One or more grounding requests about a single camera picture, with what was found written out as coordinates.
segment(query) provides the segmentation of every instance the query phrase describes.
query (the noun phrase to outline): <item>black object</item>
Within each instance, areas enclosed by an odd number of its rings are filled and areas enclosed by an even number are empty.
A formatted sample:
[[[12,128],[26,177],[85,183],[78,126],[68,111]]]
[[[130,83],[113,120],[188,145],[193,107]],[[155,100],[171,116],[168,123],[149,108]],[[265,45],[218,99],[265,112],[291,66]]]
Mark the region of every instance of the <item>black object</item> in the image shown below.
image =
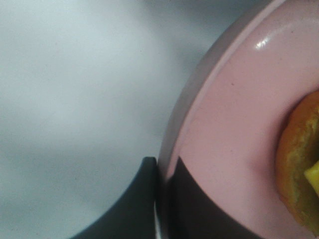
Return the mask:
[[[143,159],[134,180],[100,219],[72,239],[155,239],[157,162]]]
[[[169,191],[170,239],[261,239],[214,204],[181,159],[178,160]]]

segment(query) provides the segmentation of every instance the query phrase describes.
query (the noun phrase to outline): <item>gray background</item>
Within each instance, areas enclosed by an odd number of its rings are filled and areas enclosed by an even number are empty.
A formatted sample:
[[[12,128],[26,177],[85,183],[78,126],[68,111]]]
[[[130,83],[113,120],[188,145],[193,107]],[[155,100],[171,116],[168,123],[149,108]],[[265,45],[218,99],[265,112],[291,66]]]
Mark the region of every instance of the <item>gray background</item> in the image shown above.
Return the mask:
[[[256,2],[0,0],[0,238],[65,239],[102,215]]]

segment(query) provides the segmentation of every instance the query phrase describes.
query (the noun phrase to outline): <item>pink plate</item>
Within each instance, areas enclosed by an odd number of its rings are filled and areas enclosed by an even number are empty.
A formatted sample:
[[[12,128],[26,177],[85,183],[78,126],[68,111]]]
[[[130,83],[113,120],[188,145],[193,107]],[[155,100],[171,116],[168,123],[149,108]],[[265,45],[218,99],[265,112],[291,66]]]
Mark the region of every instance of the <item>pink plate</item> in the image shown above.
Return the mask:
[[[287,115],[318,86],[319,1],[257,6],[221,36],[184,88],[159,156],[164,187],[181,157],[207,196],[257,235],[314,238],[278,197],[274,156]]]

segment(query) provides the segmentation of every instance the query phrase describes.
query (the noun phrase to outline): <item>table surface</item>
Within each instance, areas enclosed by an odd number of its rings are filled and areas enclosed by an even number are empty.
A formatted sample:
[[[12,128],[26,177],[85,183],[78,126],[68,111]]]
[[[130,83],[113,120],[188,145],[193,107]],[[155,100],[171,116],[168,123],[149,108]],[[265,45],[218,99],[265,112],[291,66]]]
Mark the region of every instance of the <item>table surface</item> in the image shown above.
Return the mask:
[[[0,238],[65,239],[102,215],[257,2],[0,0]]]

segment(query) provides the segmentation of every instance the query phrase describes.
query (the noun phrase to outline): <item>white surface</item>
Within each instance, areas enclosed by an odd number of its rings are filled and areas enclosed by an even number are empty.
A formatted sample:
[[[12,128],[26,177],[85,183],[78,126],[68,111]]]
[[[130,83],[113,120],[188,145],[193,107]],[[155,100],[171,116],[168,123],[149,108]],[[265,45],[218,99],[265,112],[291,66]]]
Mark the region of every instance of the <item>white surface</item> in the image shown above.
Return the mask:
[[[0,0],[0,238],[65,239],[103,214],[255,2]]]

